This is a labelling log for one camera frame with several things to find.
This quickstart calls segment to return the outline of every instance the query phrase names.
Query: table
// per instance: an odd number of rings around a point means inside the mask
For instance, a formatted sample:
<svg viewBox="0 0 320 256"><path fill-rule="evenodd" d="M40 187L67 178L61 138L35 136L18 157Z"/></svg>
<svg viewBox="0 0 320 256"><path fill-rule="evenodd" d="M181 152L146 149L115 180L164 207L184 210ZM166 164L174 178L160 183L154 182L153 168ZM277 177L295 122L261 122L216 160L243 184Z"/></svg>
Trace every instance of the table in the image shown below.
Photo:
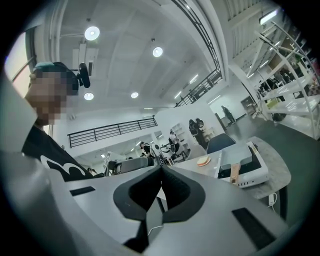
<svg viewBox="0 0 320 256"><path fill-rule="evenodd" d="M251 137L247 140L247 142L248 141L252 141L254 144L257 145L257 149L261 157L263 158L266 166L268 167L269 180L258 185L240 189L245 190L251 196L258 200L268 197L269 195L279 191L280 215L285 220L287 217L288 204L287 185L291 181L291 174L289 172L289 169L284 160L278 154L278 152L264 140L258 137ZM217 171L217 164L220 152L221 151L217 151L208 154L208 156L211 158L211 161L205 166L197 166L197 161L199 157L177 163L174 166L181 169L193 171L199 174L214 177ZM162 189L159 191L157 196L161 199L166 199L166 196Z"/></svg>

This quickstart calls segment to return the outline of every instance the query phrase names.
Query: white wall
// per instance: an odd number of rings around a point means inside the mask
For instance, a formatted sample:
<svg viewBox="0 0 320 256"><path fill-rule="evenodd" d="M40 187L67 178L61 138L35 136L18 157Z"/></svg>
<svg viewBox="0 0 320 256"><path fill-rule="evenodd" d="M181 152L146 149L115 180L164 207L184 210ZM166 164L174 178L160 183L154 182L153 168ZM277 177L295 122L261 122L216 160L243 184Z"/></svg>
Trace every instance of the white wall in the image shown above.
<svg viewBox="0 0 320 256"><path fill-rule="evenodd" d="M231 85L219 92L221 96L209 105L210 109L221 119L225 117L221 106L229 109L235 119L247 113L241 101L249 97L249 93L235 75L232 76L230 82Z"/></svg>
<svg viewBox="0 0 320 256"><path fill-rule="evenodd" d="M185 140L189 144L190 148L192 148L192 145L196 145L197 142L189 132L190 119L193 119L193 120L195 120L196 118L202 119L207 128L211 128L211 127L213 128L215 135L224 133L224 130L220 125L217 117L212 112L212 110L210 109L210 107L206 102L196 101L193 104L159 111L154 118L158 124L158 128L160 128L161 132L163 133L163 137L167 141L166 143L163 143L163 144L167 144L169 142L168 137L170 134L170 129L174 125L180 123L182 128L186 132Z"/></svg>
<svg viewBox="0 0 320 256"><path fill-rule="evenodd" d="M75 120L67 120L67 133L143 119L139 109L101 109L76 115Z"/></svg>

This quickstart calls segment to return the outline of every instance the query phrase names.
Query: black metal railing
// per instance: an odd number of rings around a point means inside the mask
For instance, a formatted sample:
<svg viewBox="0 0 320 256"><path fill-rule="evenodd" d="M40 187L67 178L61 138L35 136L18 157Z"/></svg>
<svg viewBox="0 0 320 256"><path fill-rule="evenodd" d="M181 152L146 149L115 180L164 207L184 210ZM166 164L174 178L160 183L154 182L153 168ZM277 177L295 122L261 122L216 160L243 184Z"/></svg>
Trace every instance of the black metal railing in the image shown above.
<svg viewBox="0 0 320 256"><path fill-rule="evenodd" d="M208 32L205 29L205 26L200 21L199 17L196 15L196 13L192 10L190 6L188 6L187 2L185 0L171 0L175 3L175 5L188 17L188 19L192 22L200 36L202 37L203 42L205 43L207 49L209 50L209 53L215 63L216 68L221 71L220 65L218 62L217 54L214 49L214 46L210 40L210 37L208 35Z"/></svg>
<svg viewBox="0 0 320 256"><path fill-rule="evenodd" d="M181 101L175 105L180 107L189 105L199 100L203 95L210 91L222 79L221 72L215 69L205 79L203 79L193 90L182 97Z"/></svg>
<svg viewBox="0 0 320 256"><path fill-rule="evenodd" d="M148 118L78 131L70 133L67 136L69 137L70 148L72 148L90 142L96 142L110 137L123 135L155 126L158 126L156 120L154 118Z"/></svg>

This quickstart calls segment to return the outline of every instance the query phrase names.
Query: white metal rack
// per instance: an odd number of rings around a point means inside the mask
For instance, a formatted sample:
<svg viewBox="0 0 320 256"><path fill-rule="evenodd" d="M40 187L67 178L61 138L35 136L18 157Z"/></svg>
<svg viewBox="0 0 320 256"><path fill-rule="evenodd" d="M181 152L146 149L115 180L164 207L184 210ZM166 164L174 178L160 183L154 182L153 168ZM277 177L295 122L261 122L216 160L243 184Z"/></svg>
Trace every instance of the white metal rack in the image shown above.
<svg viewBox="0 0 320 256"><path fill-rule="evenodd" d="M270 45L273 50L279 55L279 57L282 59L282 66L286 65L289 69L289 71L294 76L294 81L285 84L282 87L276 88L274 90L269 91L261 100L261 102L265 103L265 100L271 100L279 96L285 96L290 95L293 93L301 92L303 95L303 98L297 98L297 99L290 99L286 101L278 101L276 105L270 107L266 112L268 114L288 114L282 121L279 121L278 123L288 126L290 128L296 129L299 132L302 132L314 139L318 139L320 137L320 108L319 108L319 102L320 102L320 95L315 96L307 96L305 92L305 87L307 84L312 82L313 78L315 77L318 84L320 84L320 78L317 75L311 61L309 60L307 54L302 50L302 46L299 46L299 44L294 40L282 27L277 25L275 22L272 22L275 27L277 27L282 33L286 35L287 38L289 38L292 43L295 45L295 50L287 49L281 46L277 46L275 43L273 43L270 39L268 39L265 35L261 33L256 34L259 36L259 39L268 45ZM304 72L303 77L298 77L297 73L291 66L291 64L288 61L288 57L285 57L279 52L279 49L285 50L287 52L290 52L290 56L293 55L299 55L302 58L305 59L306 64L309 64L310 69L308 70L309 73L306 71Z"/></svg>

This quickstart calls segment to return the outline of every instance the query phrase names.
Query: floor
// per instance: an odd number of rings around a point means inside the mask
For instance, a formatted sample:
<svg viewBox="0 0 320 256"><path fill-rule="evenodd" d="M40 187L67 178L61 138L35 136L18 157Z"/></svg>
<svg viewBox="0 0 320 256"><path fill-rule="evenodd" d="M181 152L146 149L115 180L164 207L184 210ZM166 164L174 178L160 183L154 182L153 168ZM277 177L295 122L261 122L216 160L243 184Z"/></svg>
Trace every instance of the floor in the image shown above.
<svg viewBox="0 0 320 256"><path fill-rule="evenodd" d="M280 154L291 173L286 222L291 226L304 219L320 187L320 142L284 125L248 115L229 126L226 133L236 142L259 137Z"/></svg>

